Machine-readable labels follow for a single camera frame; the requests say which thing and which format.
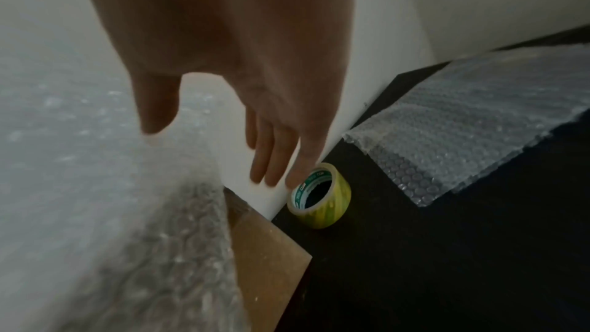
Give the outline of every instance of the brown box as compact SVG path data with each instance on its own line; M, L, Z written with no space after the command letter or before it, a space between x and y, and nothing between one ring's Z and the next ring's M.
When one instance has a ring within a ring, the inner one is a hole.
M238 285L252 332L272 332L312 257L226 188Z

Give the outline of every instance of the clear adhesive tape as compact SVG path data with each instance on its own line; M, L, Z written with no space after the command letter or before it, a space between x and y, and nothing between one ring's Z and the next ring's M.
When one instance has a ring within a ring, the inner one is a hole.
M327 193L315 204L308 202L317 199L320 188L325 182L331 182ZM287 200L289 211L306 226L320 229L334 224L344 214L350 203L350 186L344 177L330 164L318 164L307 179L293 190Z

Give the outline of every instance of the black table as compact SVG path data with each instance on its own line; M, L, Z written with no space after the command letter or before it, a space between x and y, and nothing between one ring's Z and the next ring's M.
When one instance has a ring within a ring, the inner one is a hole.
M590 26L509 48L581 42ZM445 65L400 74L355 126ZM277 331L590 330L590 113L553 135L427 208L340 141L346 214L273 220L313 256Z

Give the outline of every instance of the finger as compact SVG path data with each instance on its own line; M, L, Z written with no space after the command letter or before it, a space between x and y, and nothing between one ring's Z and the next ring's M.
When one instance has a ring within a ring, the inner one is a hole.
M285 179L287 188L296 188L309 176L315 167L318 158L320 158L325 143L325 135L319 139L311 138L309 136L301 137L301 147L299 148L297 159L295 159L295 163L293 163L293 166Z
M256 112L249 106L246 106L246 144L251 149L256 149L256 137L258 130L256 129Z
M178 113L181 76L131 73L141 131L154 134L170 125Z
M258 136L256 137L256 152L254 153L252 168L250 169L250 179L258 184L262 181L264 174L266 174L275 140L270 122L258 117L256 126L258 128Z
M285 173L299 138L295 131L286 127L275 127L273 129L273 134L275 137L275 145L272 148L269 167L266 170L266 176L264 177L264 182L269 187L276 186Z

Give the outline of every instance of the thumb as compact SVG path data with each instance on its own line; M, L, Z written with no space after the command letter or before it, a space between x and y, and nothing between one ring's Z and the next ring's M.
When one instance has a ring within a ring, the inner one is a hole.
M159 133L172 123L178 113L182 76L133 72L130 76L141 131Z

